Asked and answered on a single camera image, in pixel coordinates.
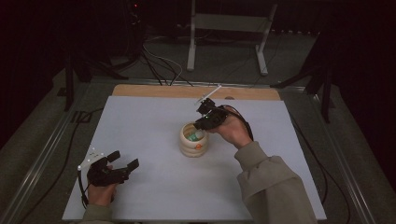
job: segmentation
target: wooden edge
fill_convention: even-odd
[[[215,87],[190,86],[152,86],[120,84],[114,88],[113,96],[147,96],[170,98],[201,98],[204,94],[213,91]],[[222,87],[213,93],[212,99],[231,98],[235,100],[270,100],[279,101],[280,96],[275,89],[247,89]]]

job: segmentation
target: gray sleeve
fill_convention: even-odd
[[[84,217],[78,224],[113,224],[109,207],[88,204]]]
[[[242,199],[255,223],[317,223],[302,179],[278,156],[268,157],[252,142],[235,154]]]

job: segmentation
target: cream-colored jar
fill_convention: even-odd
[[[193,126],[193,121],[187,123],[180,129],[179,133],[179,147],[183,155],[187,157],[200,157],[207,151],[207,144],[209,133],[202,131],[203,136],[199,136],[197,141],[191,141],[189,136],[196,133],[198,130]]]

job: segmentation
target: hand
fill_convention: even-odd
[[[96,187],[92,184],[88,186],[88,201],[89,204],[101,205],[109,207],[114,195],[116,194],[116,186],[112,184],[106,187]]]
[[[228,106],[225,108],[233,111],[233,109]],[[227,119],[224,120],[219,127],[207,130],[207,132],[219,133],[224,140],[233,144],[237,149],[252,142],[245,124],[239,118],[231,114],[227,116]]]

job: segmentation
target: white cable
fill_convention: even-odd
[[[179,63],[176,63],[175,61],[170,60],[170,59],[166,59],[166,58],[164,58],[164,57],[160,57],[160,56],[157,56],[157,55],[155,55],[155,54],[150,53],[150,52],[146,49],[146,47],[145,47],[144,45],[143,45],[143,49],[144,49],[149,55],[151,55],[152,57],[155,57],[155,58],[158,58],[158,59],[163,59],[163,60],[166,60],[166,61],[168,61],[168,62],[170,62],[170,63],[174,63],[174,64],[176,64],[176,65],[180,68],[180,72],[177,74],[177,76],[176,76],[176,77],[172,80],[172,82],[170,83],[170,85],[172,86],[173,82],[176,81],[176,79],[177,79],[178,77],[180,77],[181,73],[183,72],[183,68],[181,67],[181,65],[180,65]]]

